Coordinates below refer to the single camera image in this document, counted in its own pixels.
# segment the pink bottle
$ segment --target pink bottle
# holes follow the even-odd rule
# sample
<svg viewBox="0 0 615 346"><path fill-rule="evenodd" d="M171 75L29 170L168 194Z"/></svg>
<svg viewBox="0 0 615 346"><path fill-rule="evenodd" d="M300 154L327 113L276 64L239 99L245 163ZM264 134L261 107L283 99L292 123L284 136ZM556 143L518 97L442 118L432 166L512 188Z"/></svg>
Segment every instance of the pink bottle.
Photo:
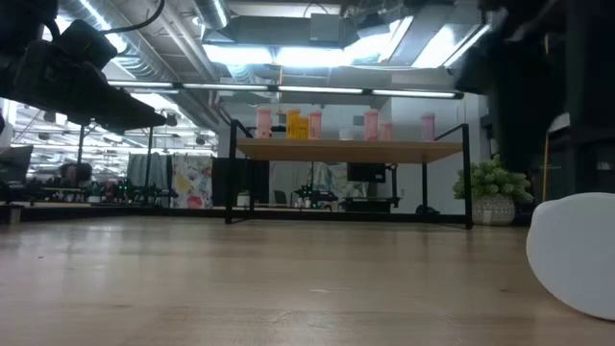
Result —
<svg viewBox="0 0 615 346"><path fill-rule="evenodd" d="M309 139L320 139L322 134L322 118L321 111L313 111L309 114Z"/></svg>
<svg viewBox="0 0 615 346"><path fill-rule="evenodd" d="M384 141L393 140L393 124L392 123L381 124L380 140L384 140Z"/></svg>
<svg viewBox="0 0 615 346"><path fill-rule="evenodd" d="M271 136L271 110L257 110L257 138L269 138Z"/></svg>
<svg viewBox="0 0 615 346"><path fill-rule="evenodd" d="M365 140L378 140L378 111L365 113Z"/></svg>
<svg viewBox="0 0 615 346"><path fill-rule="evenodd" d="M421 121L423 122L423 132L422 132L423 141L434 141L435 139L435 114L425 113L423 116L421 116Z"/></svg>

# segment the black camera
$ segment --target black camera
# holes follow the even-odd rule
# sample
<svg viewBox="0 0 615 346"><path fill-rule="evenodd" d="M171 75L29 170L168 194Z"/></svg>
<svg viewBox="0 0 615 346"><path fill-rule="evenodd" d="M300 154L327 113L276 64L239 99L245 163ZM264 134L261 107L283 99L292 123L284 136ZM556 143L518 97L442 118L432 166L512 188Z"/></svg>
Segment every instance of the black camera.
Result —
<svg viewBox="0 0 615 346"><path fill-rule="evenodd" d="M117 50L104 33L76 20L60 34L57 14L58 0L0 1L0 97L113 132L164 125L152 107L108 84L101 69ZM43 26L51 42L41 39Z"/></svg>

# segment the wooden shelf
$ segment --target wooden shelf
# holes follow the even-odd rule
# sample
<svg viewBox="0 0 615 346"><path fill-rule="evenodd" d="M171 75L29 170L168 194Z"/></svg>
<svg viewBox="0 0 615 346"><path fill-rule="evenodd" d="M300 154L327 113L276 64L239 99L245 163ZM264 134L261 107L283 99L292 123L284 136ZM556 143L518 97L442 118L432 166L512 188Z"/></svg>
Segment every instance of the wooden shelf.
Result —
<svg viewBox="0 0 615 346"><path fill-rule="evenodd" d="M262 161L429 163L462 151L461 143L325 139L237 140L246 156Z"/></svg>

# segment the computer monitor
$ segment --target computer monitor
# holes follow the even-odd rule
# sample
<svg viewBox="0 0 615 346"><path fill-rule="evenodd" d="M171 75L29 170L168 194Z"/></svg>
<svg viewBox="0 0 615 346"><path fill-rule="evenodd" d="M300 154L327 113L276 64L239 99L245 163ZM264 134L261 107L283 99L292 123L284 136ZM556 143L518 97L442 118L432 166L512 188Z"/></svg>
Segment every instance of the computer monitor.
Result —
<svg viewBox="0 0 615 346"><path fill-rule="evenodd" d="M386 183L386 165L383 163L348 163L349 182Z"/></svg>
<svg viewBox="0 0 615 346"><path fill-rule="evenodd" d="M274 190L273 194L274 194L274 197L276 198L276 204L277 205L281 205L281 206L287 206L288 205L288 201L286 200L286 192L279 191L279 190Z"/></svg>
<svg viewBox="0 0 615 346"><path fill-rule="evenodd" d="M32 145L0 148L0 182L5 184L25 182L33 149Z"/></svg>

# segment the colorful poster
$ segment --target colorful poster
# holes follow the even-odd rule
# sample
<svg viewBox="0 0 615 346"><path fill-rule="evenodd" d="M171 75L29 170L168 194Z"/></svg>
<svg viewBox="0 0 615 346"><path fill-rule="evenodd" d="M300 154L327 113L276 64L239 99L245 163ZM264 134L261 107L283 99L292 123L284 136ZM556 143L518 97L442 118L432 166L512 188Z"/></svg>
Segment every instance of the colorful poster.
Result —
<svg viewBox="0 0 615 346"><path fill-rule="evenodd" d="M173 189L179 195L173 208L211 209L211 166L208 157L173 157Z"/></svg>

